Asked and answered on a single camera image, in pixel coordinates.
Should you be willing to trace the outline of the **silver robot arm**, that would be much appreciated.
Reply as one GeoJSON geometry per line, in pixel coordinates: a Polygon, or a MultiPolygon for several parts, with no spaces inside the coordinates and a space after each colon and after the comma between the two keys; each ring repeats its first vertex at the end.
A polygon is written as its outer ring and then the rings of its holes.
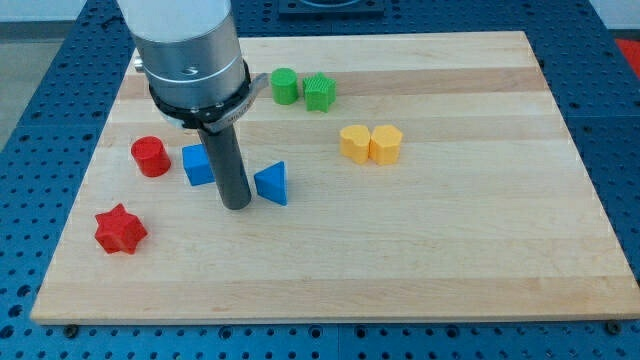
{"type": "Polygon", "coordinates": [[[118,0],[138,56],[137,71],[165,119],[195,129],[223,205],[252,198],[234,124],[268,84],[252,76],[229,0],[118,0]]]}

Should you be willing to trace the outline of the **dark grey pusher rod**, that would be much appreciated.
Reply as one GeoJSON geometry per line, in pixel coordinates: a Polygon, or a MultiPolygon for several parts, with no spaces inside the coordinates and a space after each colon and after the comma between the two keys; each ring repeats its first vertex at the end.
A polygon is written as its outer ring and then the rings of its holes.
{"type": "Polygon", "coordinates": [[[234,127],[217,133],[199,129],[198,135],[224,207],[230,210],[245,208],[252,195],[234,127]]]}

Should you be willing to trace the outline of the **black clamp flange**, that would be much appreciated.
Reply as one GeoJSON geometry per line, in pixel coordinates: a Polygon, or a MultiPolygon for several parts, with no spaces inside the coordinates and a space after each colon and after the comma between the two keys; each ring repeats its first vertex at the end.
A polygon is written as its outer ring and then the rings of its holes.
{"type": "Polygon", "coordinates": [[[205,108],[180,108],[166,103],[149,85],[154,104],[165,119],[177,128],[204,129],[218,133],[232,126],[253,105],[259,93],[269,85],[267,73],[251,78],[249,67],[244,62],[245,79],[239,89],[228,99],[205,108]]]}

